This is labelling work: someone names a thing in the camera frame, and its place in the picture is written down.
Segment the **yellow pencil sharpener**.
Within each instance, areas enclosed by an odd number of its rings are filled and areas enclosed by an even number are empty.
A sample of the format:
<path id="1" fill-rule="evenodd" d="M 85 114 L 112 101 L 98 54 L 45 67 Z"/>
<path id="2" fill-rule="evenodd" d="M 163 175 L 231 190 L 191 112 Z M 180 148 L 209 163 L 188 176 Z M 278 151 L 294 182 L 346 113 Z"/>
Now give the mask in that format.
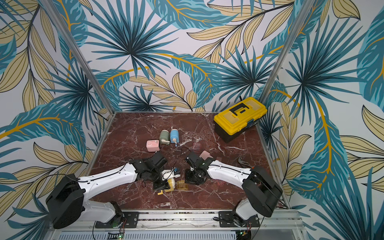
<path id="1" fill-rule="evenodd" d="M 164 181 L 164 185 L 162 186 L 162 189 L 157 193 L 157 195 L 163 195 L 164 193 L 169 193 L 174 191 L 176 188 L 176 182 L 174 178 L 168 179 L 167 183 Z"/>

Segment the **green pencil sharpener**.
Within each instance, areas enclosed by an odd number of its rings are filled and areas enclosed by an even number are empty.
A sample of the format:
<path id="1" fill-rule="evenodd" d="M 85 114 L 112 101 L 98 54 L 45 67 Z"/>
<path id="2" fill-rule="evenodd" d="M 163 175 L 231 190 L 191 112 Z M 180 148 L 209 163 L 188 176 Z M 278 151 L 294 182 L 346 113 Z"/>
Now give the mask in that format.
<path id="1" fill-rule="evenodd" d="M 169 145 L 170 141 L 170 132 L 168 130 L 162 130 L 160 133 L 159 141 L 161 145 Z"/>

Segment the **blue pencil sharpener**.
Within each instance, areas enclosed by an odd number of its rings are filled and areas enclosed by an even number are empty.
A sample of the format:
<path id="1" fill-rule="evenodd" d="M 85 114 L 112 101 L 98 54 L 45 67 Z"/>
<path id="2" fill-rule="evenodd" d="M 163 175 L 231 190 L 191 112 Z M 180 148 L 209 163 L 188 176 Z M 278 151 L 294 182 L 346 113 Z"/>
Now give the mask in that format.
<path id="1" fill-rule="evenodd" d="M 180 137 L 179 137 L 179 131 L 177 129 L 172 129 L 170 132 L 170 140 L 172 144 L 175 144 L 177 146 L 180 142 Z"/>

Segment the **yellow transparent tray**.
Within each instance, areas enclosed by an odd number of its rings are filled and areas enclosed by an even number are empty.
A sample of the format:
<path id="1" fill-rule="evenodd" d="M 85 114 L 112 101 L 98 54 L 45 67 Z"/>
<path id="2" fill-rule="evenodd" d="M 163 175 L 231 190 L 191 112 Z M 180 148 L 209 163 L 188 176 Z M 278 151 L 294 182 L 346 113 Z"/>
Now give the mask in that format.
<path id="1" fill-rule="evenodd" d="M 178 191 L 188 191 L 189 190 L 188 184 L 185 183 L 185 181 L 177 181 L 176 187 L 177 187 Z"/>

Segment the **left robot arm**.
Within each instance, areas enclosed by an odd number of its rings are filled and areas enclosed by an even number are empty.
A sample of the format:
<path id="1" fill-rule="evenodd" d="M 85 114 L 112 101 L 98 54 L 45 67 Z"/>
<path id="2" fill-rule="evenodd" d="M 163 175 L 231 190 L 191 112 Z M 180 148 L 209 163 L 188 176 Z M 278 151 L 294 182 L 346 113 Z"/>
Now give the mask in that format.
<path id="1" fill-rule="evenodd" d="M 156 152 L 150 158 L 131 159 L 123 166 L 100 174 L 80 178 L 74 174 L 65 175 L 46 199 L 54 229 L 63 229 L 79 221 L 120 227 L 124 223 L 124 215 L 119 205 L 115 201 L 95 202 L 92 198 L 140 180 L 167 187 L 168 183 L 162 177 L 166 163 L 167 159 Z"/>

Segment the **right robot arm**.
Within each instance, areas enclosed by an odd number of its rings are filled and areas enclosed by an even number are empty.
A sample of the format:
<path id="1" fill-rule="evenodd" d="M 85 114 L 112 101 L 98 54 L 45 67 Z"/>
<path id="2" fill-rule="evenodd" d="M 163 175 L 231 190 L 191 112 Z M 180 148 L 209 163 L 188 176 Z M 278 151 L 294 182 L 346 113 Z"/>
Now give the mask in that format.
<path id="1" fill-rule="evenodd" d="M 283 190 L 266 169 L 256 166 L 239 168 L 224 164 L 211 155 L 203 158 L 191 152 L 185 161 L 190 166 L 185 170 L 185 182 L 190 185 L 202 185 L 208 178 L 220 180 L 245 192 L 246 198 L 241 200 L 231 212 L 227 221 L 237 227 L 243 227 L 258 215 L 270 218 L 281 199 Z"/>

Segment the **pink sharpener right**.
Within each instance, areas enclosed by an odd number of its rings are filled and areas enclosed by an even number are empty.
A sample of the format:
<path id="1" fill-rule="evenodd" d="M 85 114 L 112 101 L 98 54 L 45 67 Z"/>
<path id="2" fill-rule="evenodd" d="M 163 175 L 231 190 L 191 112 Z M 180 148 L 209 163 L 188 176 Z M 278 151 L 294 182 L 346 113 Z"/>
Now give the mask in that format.
<path id="1" fill-rule="evenodd" d="M 213 158 L 211 156 L 211 154 L 207 151 L 203 151 L 201 154 L 200 154 L 200 158 L 202 158 L 203 160 L 207 160 L 208 158 Z"/>

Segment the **pink sharpener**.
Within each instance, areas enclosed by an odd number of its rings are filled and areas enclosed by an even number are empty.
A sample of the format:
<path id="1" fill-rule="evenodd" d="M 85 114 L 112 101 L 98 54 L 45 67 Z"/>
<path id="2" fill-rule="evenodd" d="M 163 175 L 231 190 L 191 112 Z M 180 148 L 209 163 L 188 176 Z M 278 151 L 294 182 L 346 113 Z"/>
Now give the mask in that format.
<path id="1" fill-rule="evenodd" d="M 203 160 L 207 160 L 208 158 L 213 158 L 211 156 L 211 154 L 207 151 L 203 151 L 201 154 L 200 154 L 200 158 L 202 158 Z"/>
<path id="2" fill-rule="evenodd" d="M 148 152 L 158 152 L 160 150 L 160 141 L 159 140 L 148 140 L 146 142 L 146 148 Z"/>

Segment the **pink sharpener back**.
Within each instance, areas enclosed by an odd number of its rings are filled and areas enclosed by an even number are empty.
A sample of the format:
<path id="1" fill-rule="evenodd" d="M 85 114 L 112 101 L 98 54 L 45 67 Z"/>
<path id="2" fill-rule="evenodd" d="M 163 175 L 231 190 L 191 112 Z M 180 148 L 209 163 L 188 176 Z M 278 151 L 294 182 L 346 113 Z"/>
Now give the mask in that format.
<path id="1" fill-rule="evenodd" d="M 148 140 L 146 142 L 146 148 L 148 152 L 158 152 L 160 150 L 160 141 L 159 140 Z"/>

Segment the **clear pink tray back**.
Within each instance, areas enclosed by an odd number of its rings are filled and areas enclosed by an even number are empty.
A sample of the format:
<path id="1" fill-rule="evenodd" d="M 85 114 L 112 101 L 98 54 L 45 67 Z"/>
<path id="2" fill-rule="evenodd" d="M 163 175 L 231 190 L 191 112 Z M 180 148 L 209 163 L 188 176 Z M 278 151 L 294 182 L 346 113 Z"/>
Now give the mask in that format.
<path id="1" fill-rule="evenodd" d="M 201 147 L 202 147 L 201 143 L 193 143 L 192 149 L 194 152 L 199 152 L 201 150 Z"/>

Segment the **yellow black toolbox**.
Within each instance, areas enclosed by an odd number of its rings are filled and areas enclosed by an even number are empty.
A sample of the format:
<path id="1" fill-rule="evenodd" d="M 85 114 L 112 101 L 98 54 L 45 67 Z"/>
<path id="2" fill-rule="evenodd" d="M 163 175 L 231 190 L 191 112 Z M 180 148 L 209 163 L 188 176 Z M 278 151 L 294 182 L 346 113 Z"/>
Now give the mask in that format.
<path id="1" fill-rule="evenodd" d="M 237 138 L 267 113 L 267 108 L 253 97 L 214 116 L 215 133 L 225 142 Z"/>

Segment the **aluminium front rail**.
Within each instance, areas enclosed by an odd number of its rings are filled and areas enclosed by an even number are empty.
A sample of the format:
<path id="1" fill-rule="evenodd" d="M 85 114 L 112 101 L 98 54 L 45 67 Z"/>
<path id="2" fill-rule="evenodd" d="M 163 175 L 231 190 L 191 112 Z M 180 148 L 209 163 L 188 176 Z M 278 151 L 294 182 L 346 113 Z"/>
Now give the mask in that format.
<path id="1" fill-rule="evenodd" d="M 76 222 L 50 228 L 46 240 L 308 240 L 296 210 L 277 209 L 270 218 L 254 216 L 243 227 L 229 222 L 229 210 L 125 210 L 124 227 Z"/>

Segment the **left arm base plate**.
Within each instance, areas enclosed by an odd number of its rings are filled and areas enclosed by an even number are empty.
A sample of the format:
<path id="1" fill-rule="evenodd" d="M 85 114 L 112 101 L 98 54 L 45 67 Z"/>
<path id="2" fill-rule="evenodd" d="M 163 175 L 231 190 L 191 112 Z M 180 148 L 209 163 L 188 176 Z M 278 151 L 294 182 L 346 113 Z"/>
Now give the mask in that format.
<path id="1" fill-rule="evenodd" d="M 96 222 L 96 229 L 135 229 L 139 220 L 139 212 L 122 212 L 107 223 Z"/>

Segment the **orange handled pliers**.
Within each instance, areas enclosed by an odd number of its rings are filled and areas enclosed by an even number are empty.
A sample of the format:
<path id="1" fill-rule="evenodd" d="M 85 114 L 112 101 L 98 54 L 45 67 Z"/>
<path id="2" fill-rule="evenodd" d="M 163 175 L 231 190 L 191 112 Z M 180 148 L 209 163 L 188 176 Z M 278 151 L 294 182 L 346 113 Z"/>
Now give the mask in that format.
<path id="1" fill-rule="evenodd" d="M 243 168 L 250 168 L 250 169 L 253 169 L 253 168 L 254 168 L 250 163 L 244 161 L 242 157 L 238 157 L 237 162 L 238 162 Z"/>

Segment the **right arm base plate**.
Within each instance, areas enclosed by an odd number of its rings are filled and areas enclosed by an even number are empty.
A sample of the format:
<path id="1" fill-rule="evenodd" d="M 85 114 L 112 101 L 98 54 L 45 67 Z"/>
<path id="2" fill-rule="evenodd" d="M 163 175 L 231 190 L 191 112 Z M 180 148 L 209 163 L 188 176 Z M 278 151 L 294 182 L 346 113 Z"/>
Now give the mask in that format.
<path id="1" fill-rule="evenodd" d="M 260 226 L 258 215 L 254 215 L 248 220 L 243 220 L 233 211 L 219 211 L 216 220 L 219 222 L 221 228 L 256 228 Z"/>

